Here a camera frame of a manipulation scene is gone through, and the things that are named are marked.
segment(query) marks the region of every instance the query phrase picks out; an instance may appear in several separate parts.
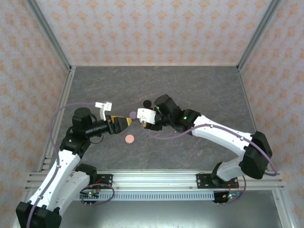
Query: marble surface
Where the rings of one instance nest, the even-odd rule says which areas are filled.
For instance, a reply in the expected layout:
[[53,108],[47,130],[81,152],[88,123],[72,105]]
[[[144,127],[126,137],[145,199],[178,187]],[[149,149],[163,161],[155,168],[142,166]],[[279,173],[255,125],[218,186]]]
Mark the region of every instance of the marble surface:
[[[220,124],[254,132],[238,72],[233,66],[77,67],[67,104],[111,101],[110,114],[129,116],[131,111],[143,107],[144,100],[153,102],[163,94],[171,96],[181,109],[190,108]],[[58,141],[72,125],[75,109],[65,110]],[[98,116],[98,109],[90,109]],[[170,127],[152,133],[175,134]],[[125,142],[128,134],[135,136],[133,144]],[[213,169],[218,162],[236,157],[222,146],[189,135],[158,141],[147,136],[137,121],[118,135],[104,136],[102,143],[89,147],[82,163],[98,169]]]

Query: black mount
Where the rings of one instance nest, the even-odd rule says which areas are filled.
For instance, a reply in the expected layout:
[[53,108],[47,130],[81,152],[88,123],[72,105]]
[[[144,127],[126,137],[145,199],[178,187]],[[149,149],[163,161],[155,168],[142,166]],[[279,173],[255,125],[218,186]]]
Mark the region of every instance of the black mount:
[[[113,183],[113,174],[98,174],[97,175],[97,181],[96,183],[99,183],[99,184],[107,184],[107,185],[110,185],[112,186],[112,183]],[[93,186],[90,188],[90,191],[92,190],[99,190],[99,189],[109,189],[109,187],[106,187],[106,186]],[[91,195],[88,194],[87,192],[81,192],[81,194],[83,194],[83,199],[84,199],[84,202],[90,204],[94,204],[96,203],[96,201],[88,201],[86,199],[98,199],[99,198],[99,192],[96,191],[95,193],[92,193]]]
[[177,132],[184,132],[194,126],[194,121],[200,113],[191,109],[181,110],[179,106],[167,94],[158,97],[154,101],[156,111],[155,124],[147,124],[146,129],[159,131],[163,126],[171,126]]
[[[20,202],[16,208],[16,214],[21,228],[26,228],[29,212],[33,205],[31,203]],[[34,214],[30,223],[31,228],[58,228],[61,223],[59,208],[54,211],[41,207],[35,207]]]
[[220,179],[217,175],[216,172],[212,173],[198,173],[196,174],[196,184],[198,189],[228,189],[229,188],[229,183],[235,184],[238,187],[238,181],[236,181],[236,178],[232,178],[229,181],[223,181]]
[[84,172],[90,176],[89,184],[94,184],[97,181],[97,169],[92,165],[80,164],[75,169],[76,172]]
[[[270,149],[268,140],[263,133],[256,131],[255,134],[252,135],[251,141],[258,145],[258,147],[260,147],[269,158],[272,157],[272,151]],[[244,154],[243,161],[239,164],[239,167],[241,167],[241,170],[247,176],[254,179],[262,179],[269,162],[251,144],[244,149],[246,152]]]
[[229,198],[226,197],[229,194],[229,191],[223,192],[214,192],[214,200],[215,203],[227,203]]
[[90,146],[90,138],[101,137],[103,133],[118,134],[128,127],[126,118],[106,116],[106,120],[97,120],[90,109],[82,107],[74,111],[72,126],[66,132],[61,142],[60,150],[72,151],[83,157]]

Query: purple object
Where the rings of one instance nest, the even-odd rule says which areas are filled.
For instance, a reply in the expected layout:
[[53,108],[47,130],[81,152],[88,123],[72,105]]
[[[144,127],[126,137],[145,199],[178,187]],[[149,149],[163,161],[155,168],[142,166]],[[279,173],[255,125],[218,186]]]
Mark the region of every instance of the purple object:
[[130,112],[129,117],[130,117],[132,120],[136,120],[136,119],[137,119],[137,113],[136,113],[136,112]]

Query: cable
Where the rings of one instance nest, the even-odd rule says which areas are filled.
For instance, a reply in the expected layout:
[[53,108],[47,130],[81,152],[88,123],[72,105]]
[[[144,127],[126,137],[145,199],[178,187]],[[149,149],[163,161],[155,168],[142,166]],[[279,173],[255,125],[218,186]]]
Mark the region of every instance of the cable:
[[231,191],[231,185],[232,185],[232,186],[236,187],[237,190],[238,190],[238,192],[241,194],[241,191],[239,190],[239,188],[238,188],[238,186],[237,186],[236,184],[230,183],[230,182],[229,182],[228,185],[229,185],[229,193],[230,193],[230,191]]
[[45,186],[45,188],[42,190],[42,192],[40,193],[40,195],[37,197],[37,200],[35,201],[35,203],[33,204],[32,208],[31,208],[31,210],[29,212],[28,221],[27,221],[27,228],[30,228],[30,222],[31,222],[33,214],[34,214],[35,207],[38,205],[40,199],[43,197],[44,193],[48,190],[49,186],[52,184],[53,180],[55,179],[55,177],[56,177],[56,175],[58,173],[59,166],[60,166],[60,163],[59,163],[59,149],[55,146],[55,143],[54,143],[54,140],[53,140],[53,136],[52,136],[53,135],[53,122],[54,122],[56,116],[58,115],[58,113],[61,110],[63,110],[66,107],[75,106],[75,105],[94,105],[95,106],[95,103],[85,103],[85,102],[71,103],[71,104],[68,104],[68,105],[65,105],[65,106],[59,108],[54,113],[53,118],[52,118],[51,123],[50,123],[50,126],[49,126],[49,139],[51,141],[52,147],[54,148],[55,155],[56,155],[56,168],[55,168],[53,176],[51,177],[51,179],[49,180],[49,182],[47,183],[47,185]]
[[200,124],[200,125],[197,125],[197,126],[194,126],[186,131],[184,131],[183,133],[180,133],[178,135],[175,135],[175,136],[172,136],[172,137],[158,137],[158,136],[155,136],[155,135],[152,135],[150,133],[148,133],[148,131],[145,130],[145,128],[142,126],[143,128],[143,131],[150,137],[154,138],[154,139],[158,139],[158,140],[170,140],[170,139],[176,139],[176,138],[179,138],[183,135],[186,135],[188,134],[189,132],[197,129],[197,128],[200,128],[200,127],[214,127],[214,128],[218,128],[218,129],[221,129],[225,132],[228,132],[232,135],[234,135],[235,137],[237,138],[240,138],[240,139],[243,139],[245,142],[251,144],[252,146],[254,146],[266,159],[267,161],[270,163],[272,169],[274,170],[275,173],[268,173],[268,172],[265,172],[265,175],[268,175],[268,176],[276,176],[277,175],[277,169],[275,167],[275,164],[272,162],[272,160],[267,156],[267,154],[258,146],[256,145],[254,142],[250,141],[249,139],[246,139],[244,138],[243,136],[225,128],[225,127],[222,127],[222,126],[218,126],[218,125],[214,125],[214,124],[208,124],[208,123],[205,123],[205,124]]
[[91,144],[99,144],[99,143],[101,143],[103,141],[103,139],[104,139],[104,135],[102,134],[101,136],[102,136],[102,139],[99,142],[91,142],[91,140],[90,140],[90,143]]
[[[113,188],[111,185],[108,185],[108,184],[102,184],[102,183],[90,184],[90,185],[86,186],[84,189],[82,189],[81,191],[86,190],[86,189],[88,189],[88,188],[90,188],[90,187],[93,187],[93,186],[105,186],[105,187],[108,187],[108,188],[110,188],[110,189],[112,190],[113,194],[112,194],[112,196],[111,196],[109,199],[107,199],[107,200],[105,200],[105,201],[99,201],[99,202],[96,202],[96,203],[92,203],[92,204],[90,204],[90,206],[95,206],[95,205],[104,204],[104,203],[109,202],[111,199],[113,199],[113,197],[114,197],[114,195],[115,195],[115,190],[114,190],[114,188]],[[81,199],[81,202],[82,202],[84,205],[86,205],[86,203],[84,202],[84,198],[83,198],[83,197],[82,197],[82,199]]]
[[244,176],[242,176],[242,177],[243,177],[243,179],[244,179],[244,189],[243,189],[241,195],[240,195],[239,197],[237,197],[235,200],[225,203],[225,205],[226,205],[226,204],[235,203],[235,202],[237,202],[238,200],[240,200],[240,199],[244,196],[244,193],[245,193],[246,188],[247,188],[247,183],[246,183],[245,177],[244,177]]
[[71,134],[71,130],[73,129],[73,126],[70,126],[66,131],[66,136]]
[[170,117],[170,114],[168,115],[168,119],[169,119],[169,122],[172,124],[172,126],[176,126],[176,125],[173,123],[173,121],[172,121],[172,119],[171,119],[171,117]]

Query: gray floor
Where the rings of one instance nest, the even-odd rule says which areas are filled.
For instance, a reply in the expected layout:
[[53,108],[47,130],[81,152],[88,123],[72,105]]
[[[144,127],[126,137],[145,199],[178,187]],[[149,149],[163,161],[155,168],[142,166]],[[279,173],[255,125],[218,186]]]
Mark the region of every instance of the gray floor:
[[[254,132],[234,66],[77,67],[67,103],[111,101],[111,114],[128,116],[144,100],[154,101],[163,94],[171,96],[181,109],[191,108],[215,122]],[[71,126],[75,109],[65,110],[58,141]],[[91,110],[98,116],[98,109]],[[152,133],[168,136],[174,130],[167,127]],[[135,136],[131,145],[124,141],[128,134]],[[236,157],[226,148],[188,135],[157,141],[145,135],[137,122],[118,135],[104,136],[101,144],[90,146],[82,163],[98,169],[213,169],[218,162]]]
[[281,228],[271,191],[246,192],[237,203],[212,201],[109,202],[84,207],[74,201],[61,228]]

